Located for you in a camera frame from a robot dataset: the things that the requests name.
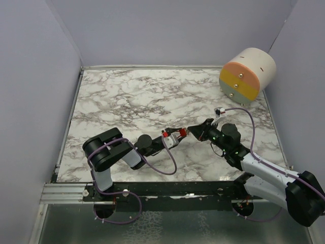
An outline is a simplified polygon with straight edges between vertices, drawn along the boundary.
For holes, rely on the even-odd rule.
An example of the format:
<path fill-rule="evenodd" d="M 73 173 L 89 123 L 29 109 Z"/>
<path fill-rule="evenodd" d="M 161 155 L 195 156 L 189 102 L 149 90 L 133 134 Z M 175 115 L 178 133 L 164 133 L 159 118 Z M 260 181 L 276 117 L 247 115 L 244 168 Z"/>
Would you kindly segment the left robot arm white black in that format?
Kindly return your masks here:
<path fill-rule="evenodd" d="M 166 128 L 155 139 L 144 134 L 132 144 L 115 127 L 86 140 L 82 149 L 96 184 L 94 194 L 103 201 L 111 197 L 113 181 L 110 168 L 119 160 L 123 160 L 131 169 L 138 170 L 149 164 L 147 157 L 164 149 L 170 153 L 170 149 L 175 148 L 188 134 L 186 128 Z"/>

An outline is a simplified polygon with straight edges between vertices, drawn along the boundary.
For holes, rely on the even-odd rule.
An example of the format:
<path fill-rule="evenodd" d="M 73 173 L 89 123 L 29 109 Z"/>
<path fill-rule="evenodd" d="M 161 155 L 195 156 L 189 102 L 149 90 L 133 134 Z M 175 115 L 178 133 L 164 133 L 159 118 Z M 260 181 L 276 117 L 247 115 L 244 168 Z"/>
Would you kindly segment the aluminium extrusion rail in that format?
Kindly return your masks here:
<path fill-rule="evenodd" d="M 83 202 L 82 192 L 86 184 L 45 184 L 41 204 L 79 204 Z"/>

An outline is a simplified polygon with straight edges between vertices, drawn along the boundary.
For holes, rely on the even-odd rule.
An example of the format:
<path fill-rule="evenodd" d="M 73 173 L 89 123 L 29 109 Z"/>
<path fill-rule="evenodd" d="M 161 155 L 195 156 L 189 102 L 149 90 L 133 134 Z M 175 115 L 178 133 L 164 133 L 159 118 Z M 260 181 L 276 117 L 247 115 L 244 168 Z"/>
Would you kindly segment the cylindrical drawer box pastel front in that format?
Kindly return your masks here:
<path fill-rule="evenodd" d="M 226 63 L 219 74 L 222 91 L 239 104 L 249 104 L 274 79 L 276 63 L 258 48 L 246 48 Z"/>

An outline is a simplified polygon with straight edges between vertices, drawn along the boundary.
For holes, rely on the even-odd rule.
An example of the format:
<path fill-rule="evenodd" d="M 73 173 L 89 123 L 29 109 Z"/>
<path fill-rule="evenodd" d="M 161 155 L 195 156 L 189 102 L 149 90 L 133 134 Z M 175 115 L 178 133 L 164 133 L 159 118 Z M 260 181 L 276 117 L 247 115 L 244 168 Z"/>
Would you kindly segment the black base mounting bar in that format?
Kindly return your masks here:
<path fill-rule="evenodd" d="M 234 181 L 115 182 L 103 193 L 87 185 L 83 201 L 112 206 L 117 211 L 232 210 L 236 201 L 255 200 L 244 189 L 252 179 L 243 173 Z"/>

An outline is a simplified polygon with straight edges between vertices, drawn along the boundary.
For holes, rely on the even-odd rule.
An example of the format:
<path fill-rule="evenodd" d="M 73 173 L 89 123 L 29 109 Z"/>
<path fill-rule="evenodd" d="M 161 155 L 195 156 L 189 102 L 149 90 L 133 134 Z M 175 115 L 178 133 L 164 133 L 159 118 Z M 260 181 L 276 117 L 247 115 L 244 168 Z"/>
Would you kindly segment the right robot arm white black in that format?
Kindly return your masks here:
<path fill-rule="evenodd" d="M 314 174 L 287 170 L 253 155 L 241 143 L 241 134 L 234 124 L 224 124 L 218 129 L 212 122 L 207 119 L 188 130 L 197 140 L 209 140 L 220 148 L 232 167 L 249 174 L 246 181 L 233 186 L 237 198 L 244 199 L 248 195 L 264 198 L 286 209 L 305 227 L 324 213 L 324 190 Z"/>

